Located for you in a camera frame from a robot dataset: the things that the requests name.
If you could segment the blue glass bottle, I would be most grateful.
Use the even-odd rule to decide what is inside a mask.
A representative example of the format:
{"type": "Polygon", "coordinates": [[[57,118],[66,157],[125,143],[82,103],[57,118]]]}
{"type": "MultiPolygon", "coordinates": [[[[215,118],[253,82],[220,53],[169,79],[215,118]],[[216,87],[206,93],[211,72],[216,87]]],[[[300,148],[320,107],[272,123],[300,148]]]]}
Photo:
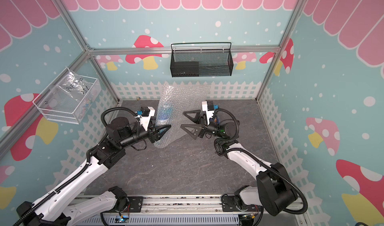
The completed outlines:
{"type": "Polygon", "coordinates": [[[167,126],[165,128],[160,129],[160,136],[163,137],[167,131],[171,129],[170,119],[172,116],[173,108],[167,105],[159,105],[156,125],[157,126],[167,126]]]}

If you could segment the clear bubble wrap sheet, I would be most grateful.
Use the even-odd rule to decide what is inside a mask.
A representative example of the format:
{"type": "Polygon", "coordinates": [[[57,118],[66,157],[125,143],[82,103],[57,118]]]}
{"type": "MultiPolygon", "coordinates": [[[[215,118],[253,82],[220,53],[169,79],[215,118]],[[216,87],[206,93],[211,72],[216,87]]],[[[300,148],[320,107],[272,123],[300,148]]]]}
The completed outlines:
{"type": "Polygon", "coordinates": [[[201,109],[202,101],[207,99],[210,89],[208,85],[170,85],[167,82],[163,84],[159,105],[169,105],[173,108],[170,119],[172,127],[160,141],[155,142],[156,148],[163,149],[186,134],[181,125],[191,121],[183,116],[183,112],[201,109]]]}

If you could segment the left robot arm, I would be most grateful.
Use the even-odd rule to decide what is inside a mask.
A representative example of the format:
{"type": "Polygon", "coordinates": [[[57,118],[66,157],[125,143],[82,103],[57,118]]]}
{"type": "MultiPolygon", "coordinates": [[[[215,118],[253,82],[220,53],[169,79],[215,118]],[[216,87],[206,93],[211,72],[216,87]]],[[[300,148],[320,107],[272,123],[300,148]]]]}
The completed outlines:
{"type": "Polygon", "coordinates": [[[105,117],[112,111],[108,109],[102,113],[106,134],[86,152],[85,161],[43,197],[18,206],[16,226],[75,226],[97,214],[113,210],[121,215],[130,209],[128,195],[117,186],[83,203],[70,205],[88,185],[126,155],[126,148],[134,148],[135,144],[146,140],[158,142],[171,129],[171,125],[155,126],[152,115],[146,115],[143,110],[131,113],[136,120],[133,124],[124,117],[107,123],[105,117]]]}

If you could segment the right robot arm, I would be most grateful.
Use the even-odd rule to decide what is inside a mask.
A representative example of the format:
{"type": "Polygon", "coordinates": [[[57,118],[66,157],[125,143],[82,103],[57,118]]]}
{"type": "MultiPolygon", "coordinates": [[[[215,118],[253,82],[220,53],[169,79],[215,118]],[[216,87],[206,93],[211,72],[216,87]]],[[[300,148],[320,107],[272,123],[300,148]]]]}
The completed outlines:
{"type": "Polygon", "coordinates": [[[235,162],[256,180],[256,187],[244,186],[235,193],[239,208],[261,206],[272,216],[280,212],[292,215],[307,212],[308,201],[291,181],[286,168],[280,163],[271,164],[258,158],[238,141],[240,122],[231,112],[219,108],[213,111],[185,111],[183,115],[192,124],[181,125],[181,129],[194,140],[206,135],[215,137],[216,154],[235,162]]]}

